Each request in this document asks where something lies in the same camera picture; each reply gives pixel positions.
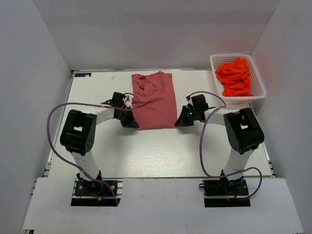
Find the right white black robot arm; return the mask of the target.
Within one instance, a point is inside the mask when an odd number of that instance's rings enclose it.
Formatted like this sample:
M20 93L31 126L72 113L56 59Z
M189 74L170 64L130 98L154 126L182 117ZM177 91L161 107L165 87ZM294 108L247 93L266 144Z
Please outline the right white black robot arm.
M230 195L237 190L237 181L243 179L249 157L264 141L264 133L251 108L236 111L221 107L196 109L188 104L182 107L175 127L193 126L195 121L203 122L204 125L211 122L226 129L231 151L219 178L223 179L220 182L221 191Z

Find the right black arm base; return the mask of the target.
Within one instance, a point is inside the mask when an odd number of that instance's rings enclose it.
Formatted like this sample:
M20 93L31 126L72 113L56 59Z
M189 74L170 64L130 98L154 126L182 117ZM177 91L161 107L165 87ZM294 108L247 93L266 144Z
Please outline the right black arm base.
M247 182L243 176L231 181L226 177L203 180L199 188L203 190L205 208L251 206Z

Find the pink red t-shirt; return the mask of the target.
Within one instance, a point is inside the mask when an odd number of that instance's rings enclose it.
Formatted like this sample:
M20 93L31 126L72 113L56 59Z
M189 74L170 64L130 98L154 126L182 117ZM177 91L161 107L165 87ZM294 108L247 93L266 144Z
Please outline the pink red t-shirt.
M139 130L171 129L177 120L176 96L171 73L133 74L132 105Z

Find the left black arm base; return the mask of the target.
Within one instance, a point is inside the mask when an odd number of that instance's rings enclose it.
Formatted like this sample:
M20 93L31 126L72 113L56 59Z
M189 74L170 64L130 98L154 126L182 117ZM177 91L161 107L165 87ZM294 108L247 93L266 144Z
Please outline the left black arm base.
M122 179L104 180L108 186L95 181L88 181L80 177L75 179L71 198L71 207L117 207L122 196Z

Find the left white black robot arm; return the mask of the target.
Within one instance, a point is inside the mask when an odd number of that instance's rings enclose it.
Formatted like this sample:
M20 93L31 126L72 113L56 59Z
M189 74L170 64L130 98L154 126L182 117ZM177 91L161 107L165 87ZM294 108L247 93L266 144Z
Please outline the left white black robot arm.
M124 128L139 127L129 108L116 110L96 107L86 112L72 109L67 115L60 136L61 145L73 156L79 167L78 178L87 181L86 189L94 195L103 189L100 170L92 154L96 126L111 119L118 119Z

